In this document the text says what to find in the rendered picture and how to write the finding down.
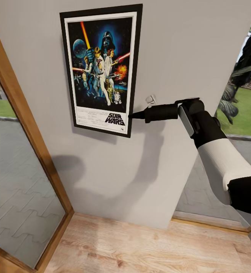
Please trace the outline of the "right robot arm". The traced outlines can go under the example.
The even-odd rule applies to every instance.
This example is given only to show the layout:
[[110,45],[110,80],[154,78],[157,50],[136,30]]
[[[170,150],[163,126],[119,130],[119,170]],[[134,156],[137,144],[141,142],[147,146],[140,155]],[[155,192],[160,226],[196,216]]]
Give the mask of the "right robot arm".
[[223,133],[219,120],[204,110],[199,97],[163,105],[157,105],[154,94],[145,100],[150,105],[128,118],[150,123],[179,116],[194,139],[214,195],[224,205],[231,205],[251,226],[251,165]]

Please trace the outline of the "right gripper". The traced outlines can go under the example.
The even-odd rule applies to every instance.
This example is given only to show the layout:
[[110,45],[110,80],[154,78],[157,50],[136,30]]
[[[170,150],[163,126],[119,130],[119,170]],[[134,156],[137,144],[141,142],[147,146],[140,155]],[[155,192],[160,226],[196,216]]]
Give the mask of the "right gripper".
[[166,105],[156,105],[152,106],[151,108],[147,107],[142,112],[128,115],[128,118],[145,119],[145,123],[150,123],[151,121],[166,120]]

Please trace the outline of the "poster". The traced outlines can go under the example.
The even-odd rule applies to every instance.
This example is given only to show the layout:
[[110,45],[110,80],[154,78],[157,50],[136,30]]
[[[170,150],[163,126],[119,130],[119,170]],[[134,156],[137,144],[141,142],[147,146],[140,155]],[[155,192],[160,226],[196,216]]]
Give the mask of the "poster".
[[74,127],[131,138],[143,4],[60,13]]

